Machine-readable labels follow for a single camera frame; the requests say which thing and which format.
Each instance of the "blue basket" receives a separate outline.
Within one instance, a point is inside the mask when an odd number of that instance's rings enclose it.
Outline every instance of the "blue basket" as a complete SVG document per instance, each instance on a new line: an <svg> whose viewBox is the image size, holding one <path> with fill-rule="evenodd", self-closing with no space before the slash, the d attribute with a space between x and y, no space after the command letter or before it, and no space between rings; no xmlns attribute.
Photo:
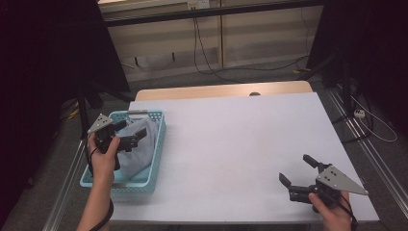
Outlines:
<svg viewBox="0 0 408 231"><path fill-rule="evenodd" d="M115 181L112 185L112 192L129 192L129 193L153 193L156 188L157 173L159 171L160 158L162 156L163 142L165 140L166 123L165 115L162 111L118 111L109 115L114 123L121 120L142 118L149 116L153 121L159 121L158 138L155 143L152 163L144 170L139 172L131 179L125 177L120 170L115 171ZM92 187L93 178L90 174L89 167L85 168L81 178L81 186Z"/></svg>

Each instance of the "power strip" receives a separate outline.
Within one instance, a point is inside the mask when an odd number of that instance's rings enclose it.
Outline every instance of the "power strip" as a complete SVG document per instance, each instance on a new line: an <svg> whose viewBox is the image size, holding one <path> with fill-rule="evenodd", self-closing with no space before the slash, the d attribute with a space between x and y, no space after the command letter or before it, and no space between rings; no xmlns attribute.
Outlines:
<svg viewBox="0 0 408 231"><path fill-rule="evenodd" d="M187 2L187 10L201 10L201 9L209 9L210 8L210 0L198 0L198 1L189 1Z"/></svg>
<svg viewBox="0 0 408 231"><path fill-rule="evenodd" d="M362 109L356 109L354 111L354 117L360 117L360 118L364 118L366 117L366 112Z"/></svg>

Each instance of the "white table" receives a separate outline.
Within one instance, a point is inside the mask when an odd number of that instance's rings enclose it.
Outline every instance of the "white table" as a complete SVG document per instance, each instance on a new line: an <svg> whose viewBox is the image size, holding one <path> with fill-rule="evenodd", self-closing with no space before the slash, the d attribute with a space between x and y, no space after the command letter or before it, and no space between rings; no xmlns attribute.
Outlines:
<svg viewBox="0 0 408 231"><path fill-rule="evenodd" d="M310 223L311 205L291 202L278 180L315 183L303 154L332 163L361 185L315 93L136 101L130 110L165 112L156 191L114 193L111 221ZM351 194L359 221L379 220L367 196Z"/></svg>

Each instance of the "hand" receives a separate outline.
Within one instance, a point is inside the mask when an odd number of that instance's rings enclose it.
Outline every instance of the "hand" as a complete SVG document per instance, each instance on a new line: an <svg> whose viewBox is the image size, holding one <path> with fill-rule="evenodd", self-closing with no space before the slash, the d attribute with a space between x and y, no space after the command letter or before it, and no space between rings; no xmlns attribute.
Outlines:
<svg viewBox="0 0 408 231"><path fill-rule="evenodd" d="M92 133L88 138L89 154L96 148L96 135ZM115 154L119 147L120 138L114 137L109 144L108 151L103 154L99 148L91 155L93 166L93 185L110 187L115 180Z"/></svg>
<svg viewBox="0 0 408 231"><path fill-rule="evenodd" d="M342 192L342 196L349 201L348 192ZM347 203L344 201L344 198L340 197L339 202L350 210ZM320 198L314 193L309 193L309 199L323 217L323 227L325 231L351 230L350 215L338 205L333 204L330 208L327 208Z"/></svg>

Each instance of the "gray cloth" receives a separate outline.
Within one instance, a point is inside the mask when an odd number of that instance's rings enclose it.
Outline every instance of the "gray cloth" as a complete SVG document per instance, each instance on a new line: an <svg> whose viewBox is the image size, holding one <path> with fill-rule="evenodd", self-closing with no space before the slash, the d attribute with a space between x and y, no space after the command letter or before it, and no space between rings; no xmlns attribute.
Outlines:
<svg viewBox="0 0 408 231"><path fill-rule="evenodd" d="M132 121L133 123L130 122L127 127L123 128L124 131L118 134L120 137L133 136L143 128L146 128L147 135L139 141L138 147L132 148L132 151L120 151L117 154L120 170L128 178L132 178L152 162L159 130L159 124L150 117Z"/></svg>

